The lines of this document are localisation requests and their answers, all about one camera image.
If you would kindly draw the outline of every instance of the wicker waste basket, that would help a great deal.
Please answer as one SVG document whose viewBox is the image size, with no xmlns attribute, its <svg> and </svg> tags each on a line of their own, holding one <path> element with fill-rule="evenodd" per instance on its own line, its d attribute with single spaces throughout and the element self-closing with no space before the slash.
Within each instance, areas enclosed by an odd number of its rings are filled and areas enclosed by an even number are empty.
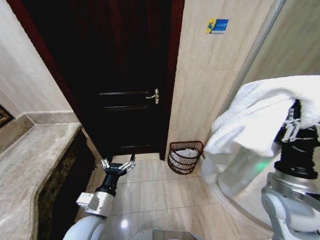
<svg viewBox="0 0 320 240">
<path fill-rule="evenodd" d="M 189 174 L 195 169 L 203 151 L 201 141 L 171 142 L 168 165 L 177 174 Z"/>
</svg>

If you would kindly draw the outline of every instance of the green light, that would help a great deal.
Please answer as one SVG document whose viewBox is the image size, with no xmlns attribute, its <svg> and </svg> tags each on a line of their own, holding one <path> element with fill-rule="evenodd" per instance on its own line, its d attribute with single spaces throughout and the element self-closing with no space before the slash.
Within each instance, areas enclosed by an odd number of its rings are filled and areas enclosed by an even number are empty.
<svg viewBox="0 0 320 240">
<path fill-rule="evenodd" d="M 255 166 L 255 170 L 258 173 L 261 173 L 269 165 L 269 163 L 269 161 L 261 161 Z"/>
</svg>

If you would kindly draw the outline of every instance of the door panel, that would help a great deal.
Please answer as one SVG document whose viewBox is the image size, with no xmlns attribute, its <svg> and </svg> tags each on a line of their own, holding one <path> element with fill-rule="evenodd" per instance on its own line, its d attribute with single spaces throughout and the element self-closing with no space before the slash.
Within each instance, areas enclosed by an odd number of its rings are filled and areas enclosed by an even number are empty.
<svg viewBox="0 0 320 240">
<path fill-rule="evenodd" d="M 163 116 L 168 116 L 164 97 L 172 1 L 22 2 L 99 152 L 159 152 L 167 134 Z M 156 88 L 159 104 L 146 99 Z"/>
</svg>

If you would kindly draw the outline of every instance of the beige tile floor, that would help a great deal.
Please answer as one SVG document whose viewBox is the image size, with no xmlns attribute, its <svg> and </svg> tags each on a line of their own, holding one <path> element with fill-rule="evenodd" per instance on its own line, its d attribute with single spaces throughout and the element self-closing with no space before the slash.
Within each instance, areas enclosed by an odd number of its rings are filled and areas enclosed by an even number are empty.
<svg viewBox="0 0 320 240">
<path fill-rule="evenodd" d="M 130 156 L 115 156 L 114 162 Z M 94 193 L 105 173 L 102 165 L 92 172 L 87 192 Z M 76 220 L 85 216 L 80 210 Z M 215 199 L 196 166 L 193 173 L 174 173 L 157 154 L 137 154 L 136 167 L 117 185 L 106 231 L 112 239 L 130 240 L 145 229 L 189 231 L 205 240 L 265 240 L 233 217 Z"/>
</svg>

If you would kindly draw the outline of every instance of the marble countertop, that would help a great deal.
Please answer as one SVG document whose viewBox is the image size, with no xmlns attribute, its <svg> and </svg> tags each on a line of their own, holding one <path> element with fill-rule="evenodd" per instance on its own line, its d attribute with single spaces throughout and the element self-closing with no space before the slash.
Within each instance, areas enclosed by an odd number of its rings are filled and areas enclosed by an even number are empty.
<svg viewBox="0 0 320 240">
<path fill-rule="evenodd" d="M 79 123 L 35 125 L 0 155 L 2 239 L 37 237 L 39 193 L 80 128 Z"/>
</svg>

